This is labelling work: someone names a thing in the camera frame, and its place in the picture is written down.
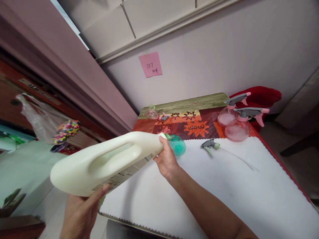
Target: white cloth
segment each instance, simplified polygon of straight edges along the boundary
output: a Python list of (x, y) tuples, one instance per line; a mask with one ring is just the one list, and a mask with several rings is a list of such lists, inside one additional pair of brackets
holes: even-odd
[[(260, 239), (319, 238), (319, 214), (256, 137), (234, 143), (216, 139), (238, 158), (200, 145), (206, 139), (186, 140), (177, 161), (201, 186), (218, 197)], [(161, 176), (154, 161), (106, 196), (105, 213), (180, 238), (207, 238), (183, 200)]]

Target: pink sticky note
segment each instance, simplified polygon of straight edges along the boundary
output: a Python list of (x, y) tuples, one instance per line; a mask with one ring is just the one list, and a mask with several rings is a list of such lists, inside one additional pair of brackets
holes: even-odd
[(139, 59), (146, 77), (162, 74), (159, 54), (157, 52), (139, 56)]

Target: white plastic jug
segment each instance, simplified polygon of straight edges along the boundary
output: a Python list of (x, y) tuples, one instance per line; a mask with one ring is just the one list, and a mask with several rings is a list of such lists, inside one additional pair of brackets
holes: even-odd
[(83, 197), (105, 184), (111, 185), (110, 192), (163, 150), (159, 136), (166, 138), (164, 133), (135, 131), (82, 149), (53, 166), (51, 182), (66, 193)]

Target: pink trigger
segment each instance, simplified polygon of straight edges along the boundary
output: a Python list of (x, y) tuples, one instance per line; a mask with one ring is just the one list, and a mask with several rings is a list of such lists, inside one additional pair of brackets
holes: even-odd
[(263, 114), (260, 114), (260, 115), (256, 115), (255, 116), (255, 119), (257, 120), (258, 124), (260, 124), (261, 127), (264, 127), (264, 122), (263, 122)]
[(242, 100), (242, 103), (243, 103), (244, 105), (248, 105), (246, 99), (243, 99), (243, 100)]

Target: wall molding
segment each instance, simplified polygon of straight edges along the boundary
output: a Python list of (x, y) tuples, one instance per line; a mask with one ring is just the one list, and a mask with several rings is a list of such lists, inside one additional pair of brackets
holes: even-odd
[(170, 34), (184, 26), (187, 26), (195, 21), (198, 21), (212, 13), (215, 13), (219, 10), (222, 10), (226, 7), (233, 5), (236, 2), (241, 0), (215, 0), (213, 2), (209, 2), (206, 5), (195, 8), (189, 14), (183, 16), (175, 20), (174, 22), (167, 24), (143, 37), (136, 38), (132, 43), (127, 44), (124, 47), (114, 50), (113, 52), (96, 59), (98, 64), (104, 64), (109, 62), (119, 56), (124, 55), (125, 53), (132, 51), (142, 45), (145, 45), (151, 41), (154, 41), (160, 37), (163, 37), (167, 34)]

